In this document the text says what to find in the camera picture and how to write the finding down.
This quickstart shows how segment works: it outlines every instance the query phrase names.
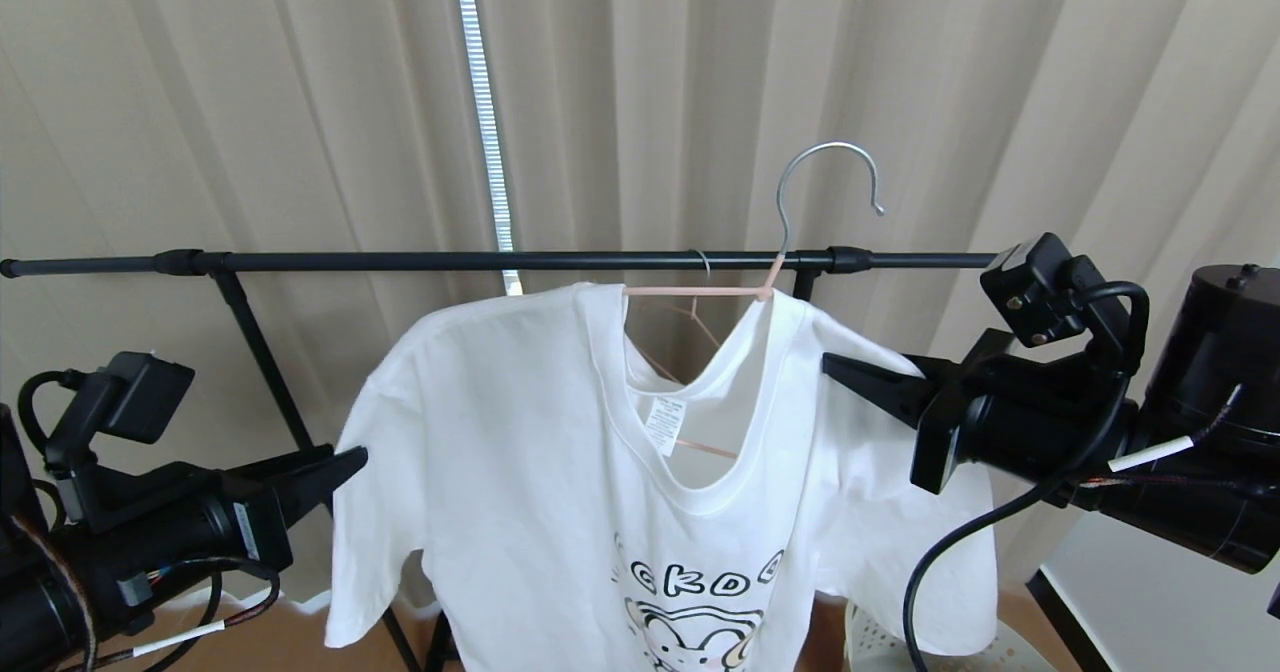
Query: clothing tag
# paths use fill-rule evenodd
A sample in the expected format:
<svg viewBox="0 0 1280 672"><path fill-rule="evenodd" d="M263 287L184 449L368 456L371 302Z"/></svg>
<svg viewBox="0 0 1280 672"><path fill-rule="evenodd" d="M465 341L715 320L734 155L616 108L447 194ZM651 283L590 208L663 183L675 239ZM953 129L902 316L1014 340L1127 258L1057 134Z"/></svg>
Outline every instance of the clothing tag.
<svg viewBox="0 0 1280 672"><path fill-rule="evenodd" d="M676 449L676 436L685 424L685 399L671 399L658 397L649 408L649 419L644 422L644 429L649 433L649 439L663 457L671 457Z"/></svg>

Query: cartoon character print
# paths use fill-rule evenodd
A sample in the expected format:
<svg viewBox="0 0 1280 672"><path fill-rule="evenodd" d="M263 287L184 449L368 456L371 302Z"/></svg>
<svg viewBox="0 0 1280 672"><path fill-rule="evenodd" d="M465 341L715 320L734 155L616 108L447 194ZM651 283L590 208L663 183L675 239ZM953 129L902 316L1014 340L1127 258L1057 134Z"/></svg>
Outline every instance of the cartoon character print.
<svg viewBox="0 0 1280 672"><path fill-rule="evenodd" d="M732 672L746 662L746 646L763 613L698 605L666 611L626 599L632 632L644 636L645 658L662 672Z"/></svg>

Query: curtain fold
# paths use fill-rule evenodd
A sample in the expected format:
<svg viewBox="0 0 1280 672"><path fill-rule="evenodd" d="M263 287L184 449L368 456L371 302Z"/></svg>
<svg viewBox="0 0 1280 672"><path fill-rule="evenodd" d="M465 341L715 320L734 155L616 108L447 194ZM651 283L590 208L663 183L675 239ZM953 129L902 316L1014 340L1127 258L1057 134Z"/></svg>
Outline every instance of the curtain fold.
<svg viewBox="0 0 1280 672"><path fill-rule="evenodd" d="M0 0L5 257L493 250L457 0ZM498 274L243 275L316 442L393 340ZM291 451L207 280L4 283L3 385L155 349L196 383L154 448L104 461L229 467ZM49 425L69 398L41 394ZM294 531L285 590L328 588L329 522Z"/></svg>
<svg viewBox="0 0 1280 672"><path fill-rule="evenodd" d="M517 248L772 250L782 166L851 140L888 216L851 154L822 154L792 177L792 247L996 252L1055 230L1151 291L1148 371L1194 268L1280 253L1280 0L479 3ZM814 301L902 352L963 356L1001 326L977 271L828 276ZM723 332L732 307L699 308ZM677 375L710 353L631 317ZM1002 526L1005 579L1070 520Z"/></svg>

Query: white t-shirt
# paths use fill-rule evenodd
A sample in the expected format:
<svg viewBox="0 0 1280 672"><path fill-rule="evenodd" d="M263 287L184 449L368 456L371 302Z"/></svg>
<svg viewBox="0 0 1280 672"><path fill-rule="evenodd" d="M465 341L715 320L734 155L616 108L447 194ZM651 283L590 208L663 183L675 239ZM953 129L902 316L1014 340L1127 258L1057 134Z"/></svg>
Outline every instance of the white t-shirt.
<svg viewBox="0 0 1280 672"><path fill-rule="evenodd" d="M416 549L467 672L791 669L814 591L901 634L911 568L991 508L987 472L960 467L942 495L911 486L914 431L820 358L914 366L776 293L681 388L631 352L622 289L463 303L397 343L338 445L369 463L334 495L326 645L365 635ZM664 457L655 404L681 439L739 457ZM915 620L928 652L987 646L989 531L934 564Z"/></svg>

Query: brown floor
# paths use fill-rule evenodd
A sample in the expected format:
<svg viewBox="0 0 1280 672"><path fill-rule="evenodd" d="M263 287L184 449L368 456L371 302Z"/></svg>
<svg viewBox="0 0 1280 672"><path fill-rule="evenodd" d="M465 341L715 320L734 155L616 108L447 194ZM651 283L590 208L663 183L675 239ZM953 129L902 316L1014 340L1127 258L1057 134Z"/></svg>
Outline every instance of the brown floor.
<svg viewBox="0 0 1280 672"><path fill-rule="evenodd" d="M151 630L136 639L111 640L105 652L132 646L143 641L173 635L178 630L195 626L200 609L161 613ZM1030 596L1004 594L1000 599L1000 617L1030 641L1060 672L1080 672L1066 646L1053 632ZM416 621L399 616L417 658L425 655L431 639L433 621ZM241 627L212 635L196 645L175 672L256 672L260 669L306 669L307 672L339 672L348 669L399 672L403 666L387 632L375 627L365 640L330 650L323 645L324 614L307 617L292 604L279 604L259 620ZM809 639L796 672L837 672L842 669L844 608L833 604L814 604L809 623ZM141 672L163 653L114 666L119 672ZM451 664L448 672L462 672L461 664Z"/></svg>

